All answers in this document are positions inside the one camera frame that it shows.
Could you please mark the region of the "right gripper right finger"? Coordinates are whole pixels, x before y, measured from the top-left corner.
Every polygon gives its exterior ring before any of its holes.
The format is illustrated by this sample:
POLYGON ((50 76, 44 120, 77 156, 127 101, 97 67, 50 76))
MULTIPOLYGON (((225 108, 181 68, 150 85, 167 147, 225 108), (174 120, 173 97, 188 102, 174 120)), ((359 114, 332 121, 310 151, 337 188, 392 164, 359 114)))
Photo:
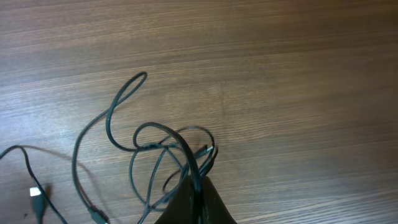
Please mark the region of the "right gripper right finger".
POLYGON ((202 179, 202 224, 237 224, 209 177, 202 179))

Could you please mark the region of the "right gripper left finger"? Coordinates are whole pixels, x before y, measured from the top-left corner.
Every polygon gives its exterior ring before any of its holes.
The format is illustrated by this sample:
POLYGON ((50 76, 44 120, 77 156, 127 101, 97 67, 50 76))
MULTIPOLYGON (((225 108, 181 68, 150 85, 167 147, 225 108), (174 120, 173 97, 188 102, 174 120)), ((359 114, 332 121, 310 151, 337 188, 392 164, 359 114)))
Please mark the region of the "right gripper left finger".
POLYGON ((191 178, 184 178, 155 224, 192 224, 193 193, 191 178))

